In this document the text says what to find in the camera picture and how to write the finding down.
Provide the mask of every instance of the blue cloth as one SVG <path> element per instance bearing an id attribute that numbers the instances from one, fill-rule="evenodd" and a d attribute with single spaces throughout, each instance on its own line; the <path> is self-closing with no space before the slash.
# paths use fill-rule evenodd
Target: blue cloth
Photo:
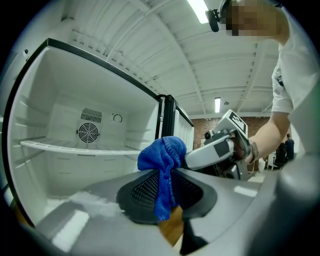
<path id="1" fill-rule="evenodd" d="M 185 143 L 175 136 L 156 139 L 138 156 L 138 169 L 159 170 L 159 189 L 154 213 L 159 221 L 170 218 L 171 207 L 177 206 L 172 191 L 171 170 L 180 167 L 187 152 Z"/>

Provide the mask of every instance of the ceiling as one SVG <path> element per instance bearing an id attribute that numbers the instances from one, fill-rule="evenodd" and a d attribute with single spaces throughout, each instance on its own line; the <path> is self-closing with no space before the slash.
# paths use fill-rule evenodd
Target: ceiling
<path id="1" fill-rule="evenodd" d="M 220 0 L 205 0 L 209 9 Z M 112 63 L 156 94 L 171 94 L 191 118 L 270 111 L 278 44 L 213 33 L 187 0 L 67 0 L 68 42 Z"/>

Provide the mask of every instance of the ventilation fan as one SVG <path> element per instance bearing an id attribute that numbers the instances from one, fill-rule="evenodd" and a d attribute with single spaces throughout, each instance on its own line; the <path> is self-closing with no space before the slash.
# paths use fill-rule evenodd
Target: ventilation fan
<path id="1" fill-rule="evenodd" d="M 76 133 L 79 135 L 80 139 L 85 143 L 94 142 L 99 134 L 98 128 L 90 122 L 86 122 L 80 126 L 79 130 L 76 130 Z"/>

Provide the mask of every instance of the air vent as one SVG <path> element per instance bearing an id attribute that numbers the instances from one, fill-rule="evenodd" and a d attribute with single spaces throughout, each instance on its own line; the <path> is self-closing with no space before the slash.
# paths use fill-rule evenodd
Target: air vent
<path id="1" fill-rule="evenodd" d="M 76 131 L 79 134 L 80 139 L 85 143 L 94 142 L 100 135 L 98 128 L 90 122 L 86 122 L 80 126 L 79 130 Z"/>
<path id="2" fill-rule="evenodd" d="M 102 113 L 89 108 L 82 110 L 81 119 L 101 123 Z"/>
<path id="3" fill-rule="evenodd" d="M 95 154 L 78 154 L 78 157 L 95 157 Z"/>

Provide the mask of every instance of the white wire shelf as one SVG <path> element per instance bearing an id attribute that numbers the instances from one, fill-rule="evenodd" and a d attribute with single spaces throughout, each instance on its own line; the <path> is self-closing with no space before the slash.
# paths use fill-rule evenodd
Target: white wire shelf
<path id="1" fill-rule="evenodd" d="M 38 138 L 33 140 L 24 140 L 20 142 L 20 145 L 57 153 L 67 154 L 84 154 L 84 155 L 97 155 L 97 156 L 125 156 L 125 155 L 138 155 L 139 150 L 135 150 L 126 146 L 117 145 L 100 145 L 94 143 L 81 143 L 71 142 L 50 138 Z"/>

